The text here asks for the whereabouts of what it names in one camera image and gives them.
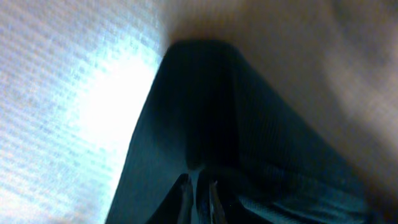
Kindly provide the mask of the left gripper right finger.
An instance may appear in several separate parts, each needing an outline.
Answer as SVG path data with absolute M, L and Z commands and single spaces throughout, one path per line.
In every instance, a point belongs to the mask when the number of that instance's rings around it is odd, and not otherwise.
M 200 224 L 228 224 L 217 185 L 218 182 L 207 170 L 199 173 L 196 208 Z

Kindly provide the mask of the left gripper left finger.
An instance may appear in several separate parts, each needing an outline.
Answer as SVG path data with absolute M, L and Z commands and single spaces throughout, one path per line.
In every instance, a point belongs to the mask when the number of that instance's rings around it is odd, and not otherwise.
M 146 223 L 191 223 L 192 208 L 192 179 L 188 174 L 181 174 Z

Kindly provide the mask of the plain black t-shirt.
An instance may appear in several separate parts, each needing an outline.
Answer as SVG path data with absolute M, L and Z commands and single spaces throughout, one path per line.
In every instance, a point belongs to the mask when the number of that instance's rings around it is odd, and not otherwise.
M 166 51 L 107 223 L 146 223 L 181 174 L 207 170 L 228 223 L 376 223 L 346 162 L 217 40 Z

